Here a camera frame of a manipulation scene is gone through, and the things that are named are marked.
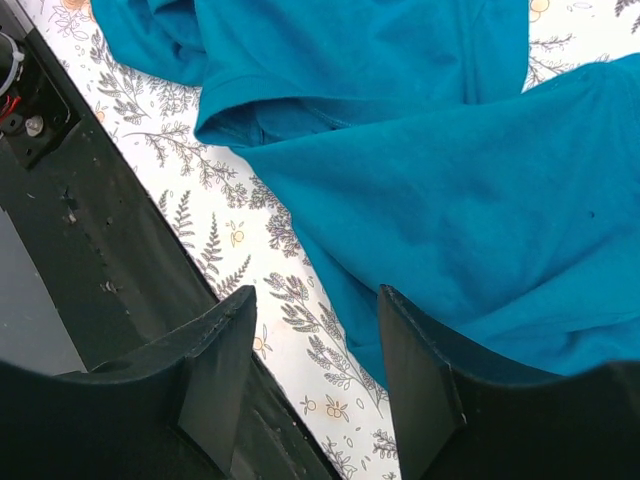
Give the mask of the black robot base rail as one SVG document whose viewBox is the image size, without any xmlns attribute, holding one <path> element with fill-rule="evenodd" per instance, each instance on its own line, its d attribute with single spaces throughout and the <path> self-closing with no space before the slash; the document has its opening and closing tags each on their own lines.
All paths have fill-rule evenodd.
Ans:
<svg viewBox="0 0 640 480">
<path fill-rule="evenodd" d="M 88 373 L 216 298 L 15 1 L 1 5 L 1 366 Z M 226 479 L 336 471 L 253 355 Z"/>
</svg>

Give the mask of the blue t-shirt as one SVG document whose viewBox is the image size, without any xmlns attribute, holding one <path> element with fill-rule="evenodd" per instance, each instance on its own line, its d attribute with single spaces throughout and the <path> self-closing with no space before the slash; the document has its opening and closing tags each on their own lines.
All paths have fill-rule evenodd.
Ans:
<svg viewBox="0 0 640 480">
<path fill-rule="evenodd" d="M 639 57 L 525 89 L 523 1 L 96 1 L 114 58 L 201 91 L 358 362 L 376 293 L 523 364 L 639 356 Z"/>
</svg>

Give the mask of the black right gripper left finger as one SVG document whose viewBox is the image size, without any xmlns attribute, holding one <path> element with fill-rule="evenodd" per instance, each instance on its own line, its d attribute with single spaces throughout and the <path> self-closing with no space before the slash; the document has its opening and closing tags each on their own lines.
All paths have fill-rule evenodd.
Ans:
<svg viewBox="0 0 640 480">
<path fill-rule="evenodd" d="M 226 479 L 256 326 L 243 286 L 88 373 L 1 366 L 5 479 Z"/>
</svg>

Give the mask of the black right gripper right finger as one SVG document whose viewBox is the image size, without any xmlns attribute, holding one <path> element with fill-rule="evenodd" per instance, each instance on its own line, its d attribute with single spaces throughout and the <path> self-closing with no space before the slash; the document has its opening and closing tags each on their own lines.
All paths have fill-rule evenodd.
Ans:
<svg viewBox="0 0 640 480">
<path fill-rule="evenodd" d="M 392 287 L 378 319 L 405 479 L 635 479 L 639 366 L 558 376 L 496 354 Z"/>
</svg>

